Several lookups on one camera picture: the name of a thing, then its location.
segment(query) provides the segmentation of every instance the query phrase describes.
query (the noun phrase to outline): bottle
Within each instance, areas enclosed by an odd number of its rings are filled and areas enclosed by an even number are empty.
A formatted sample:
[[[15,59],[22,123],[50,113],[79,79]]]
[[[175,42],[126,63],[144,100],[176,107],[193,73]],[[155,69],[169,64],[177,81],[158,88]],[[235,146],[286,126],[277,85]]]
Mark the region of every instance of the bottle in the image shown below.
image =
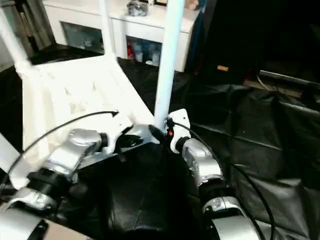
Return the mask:
[[[128,53],[128,59],[129,60],[134,60],[135,59],[135,54],[134,54],[134,51],[132,49],[132,45],[131,45],[131,41],[128,40],[128,43],[127,43],[127,53]]]

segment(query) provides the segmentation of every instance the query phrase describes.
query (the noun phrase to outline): black tarp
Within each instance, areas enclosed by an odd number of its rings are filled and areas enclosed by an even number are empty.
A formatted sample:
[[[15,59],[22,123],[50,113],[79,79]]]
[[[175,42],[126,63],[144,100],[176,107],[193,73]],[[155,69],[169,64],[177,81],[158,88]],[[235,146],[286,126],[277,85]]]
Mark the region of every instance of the black tarp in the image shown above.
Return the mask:
[[[33,61],[69,59],[73,53],[75,58],[88,54],[58,47]],[[119,63],[152,109],[158,69],[126,60]],[[9,89],[7,84],[14,86],[13,81],[19,80],[13,69],[0,79],[1,89]],[[261,201],[245,179],[228,169],[229,163],[241,165],[267,199],[277,224],[277,240],[319,240],[318,103],[237,85],[201,85],[197,79],[188,87],[189,82],[190,76],[176,74],[172,110],[186,106],[192,129],[225,163],[227,178],[265,233],[270,231],[269,219]],[[13,87],[12,91],[21,101],[21,85],[14,84],[19,90]],[[21,139],[20,101],[1,109],[2,116],[17,120],[1,118],[1,131],[5,136],[11,134],[10,140]],[[123,233],[131,236],[133,231],[142,236],[140,230],[146,231],[146,238],[154,238],[156,232],[159,238],[171,234],[201,239],[195,237],[201,232],[201,221],[192,178],[183,160],[161,146],[148,144],[86,168],[79,176],[80,183],[61,205],[60,223],[95,239]]]
[[[195,85],[187,97],[192,128],[227,165],[241,165],[271,207],[277,239],[319,240],[320,113],[314,104],[236,85]],[[238,197],[268,223],[252,187],[231,171]]]

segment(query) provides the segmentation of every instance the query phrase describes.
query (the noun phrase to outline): white cabinet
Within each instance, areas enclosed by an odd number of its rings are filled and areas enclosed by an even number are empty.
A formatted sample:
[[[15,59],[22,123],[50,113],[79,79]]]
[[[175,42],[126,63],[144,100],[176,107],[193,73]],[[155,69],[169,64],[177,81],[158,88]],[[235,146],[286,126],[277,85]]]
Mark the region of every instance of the white cabinet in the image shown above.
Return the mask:
[[[101,29],[97,0],[44,0],[45,10],[58,44],[68,45],[63,23]],[[120,58],[128,58],[127,36],[162,43],[166,22],[166,7],[149,7],[147,16],[128,16],[128,0],[108,0],[112,47]],[[184,10],[175,70],[184,72],[195,21],[200,11]]]

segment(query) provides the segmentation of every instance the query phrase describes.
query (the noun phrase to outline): white plastic chair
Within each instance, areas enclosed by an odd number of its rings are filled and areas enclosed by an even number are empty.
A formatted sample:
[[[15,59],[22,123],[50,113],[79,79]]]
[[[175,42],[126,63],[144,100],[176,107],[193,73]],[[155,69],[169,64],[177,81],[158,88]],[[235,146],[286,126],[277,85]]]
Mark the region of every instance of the white plastic chair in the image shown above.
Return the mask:
[[[21,48],[4,12],[0,8],[0,36],[14,60],[23,85],[23,147],[26,148],[48,130],[84,114],[97,111],[119,111],[134,124],[155,124],[164,131],[168,116],[178,37],[185,0],[170,0],[167,6],[166,28],[157,86],[155,118],[148,110],[127,76],[117,63],[109,32],[108,1],[99,0],[104,55],[63,62],[32,65]],[[93,116],[71,125],[108,132],[110,116]],[[30,169],[36,168],[59,144],[68,129],[52,134],[28,154]],[[1,158],[0,168],[7,171],[8,159]],[[25,178],[19,166],[12,172]],[[21,181],[14,185],[20,188]]]

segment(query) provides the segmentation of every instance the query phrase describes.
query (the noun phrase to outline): black cable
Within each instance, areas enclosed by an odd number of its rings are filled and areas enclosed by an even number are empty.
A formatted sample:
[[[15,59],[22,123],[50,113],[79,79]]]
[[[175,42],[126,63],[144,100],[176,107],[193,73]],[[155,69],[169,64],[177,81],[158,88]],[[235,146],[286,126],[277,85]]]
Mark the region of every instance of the black cable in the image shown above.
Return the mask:
[[[273,215],[265,197],[263,196],[261,191],[258,189],[257,185],[250,179],[248,174],[246,174],[245,171],[243,171],[239,166],[237,166],[235,164],[232,164],[232,167],[234,169],[236,169],[239,173],[241,173],[241,175],[248,181],[248,183],[252,186],[252,188],[254,189],[254,191],[259,196],[260,200],[262,201],[263,206],[264,206],[265,210],[267,211],[269,219],[270,219],[270,225],[271,225],[270,240],[274,240],[276,237],[276,222],[275,222],[274,215]]]
[[[32,149],[35,145],[37,145],[42,139],[44,139],[45,137],[47,137],[48,135],[52,134],[53,132],[69,125],[69,124],[72,124],[78,120],[81,120],[81,119],[84,119],[84,118],[88,118],[88,117],[91,117],[91,116],[95,116],[95,115],[102,115],[102,114],[112,114],[113,116],[115,116],[117,114],[117,112],[115,111],[98,111],[98,112],[93,112],[93,113],[90,113],[90,114],[86,114],[86,115],[83,115],[83,116],[80,116],[80,117],[77,117],[73,120],[70,120],[70,121],[67,121],[66,123],[64,124],[61,124],[53,129],[51,129],[50,131],[46,132],[45,134],[43,134],[41,137],[39,137],[38,139],[36,139],[33,143],[31,143],[25,150],[23,153],[21,153],[19,155],[19,157],[17,157],[13,164],[11,165],[11,167],[9,168],[9,171],[7,172],[7,174],[5,174],[2,178],[2,181],[1,181],[1,185],[0,185],[0,200],[1,200],[1,197],[2,197],[2,192],[7,184],[7,181],[9,179],[9,174],[12,172],[12,170],[15,168],[15,166],[18,164],[18,162],[23,158],[24,154],[27,153],[30,149]]]
[[[212,156],[213,156],[215,159],[218,159],[218,158],[217,158],[217,155],[214,153],[214,151],[212,151],[211,147],[210,147],[205,141],[203,141],[202,138],[201,138],[198,134],[196,134],[196,133],[195,133],[194,131],[192,131],[190,128],[188,128],[188,127],[186,127],[185,125],[182,125],[182,124],[180,124],[180,123],[178,123],[178,122],[172,121],[172,123],[173,123],[174,125],[180,126],[180,127],[184,128],[184,129],[188,130],[190,133],[192,133],[193,135],[195,135],[196,138],[197,138],[203,145],[205,145],[207,149],[209,149],[209,151],[210,151],[210,153],[212,154]]]
[[[180,124],[180,123],[177,123],[177,122],[174,122],[172,119],[168,119],[168,122],[167,122],[168,126],[170,125],[177,125],[177,126],[180,126],[186,130],[188,130],[190,133],[192,133],[203,145],[205,145],[210,153],[212,154],[212,156],[218,161],[218,158],[217,158],[217,155],[214,153],[214,151],[211,149],[211,147],[198,135],[196,134],[194,131],[192,131],[190,128]],[[261,191],[258,189],[258,187],[256,186],[256,184],[250,179],[250,177],[246,174],[245,171],[243,171],[240,167],[238,167],[237,165],[235,164],[231,164],[231,166],[236,169],[239,173],[241,173],[244,178],[248,181],[248,183],[252,186],[252,188],[254,189],[254,191],[256,192],[256,194],[259,196],[259,198],[261,199],[262,203],[263,203],[263,206],[265,208],[265,210],[267,211],[268,213],[268,216],[269,216],[269,219],[270,219],[270,225],[271,225],[271,235],[270,235],[270,240],[274,240],[275,237],[276,237],[276,223],[275,223],[275,218],[274,218],[274,215],[265,199],[265,197],[263,196],[263,194],[261,193]],[[256,224],[254,224],[255,226],[257,226],[257,222],[255,219],[251,219],[251,221],[254,220]]]

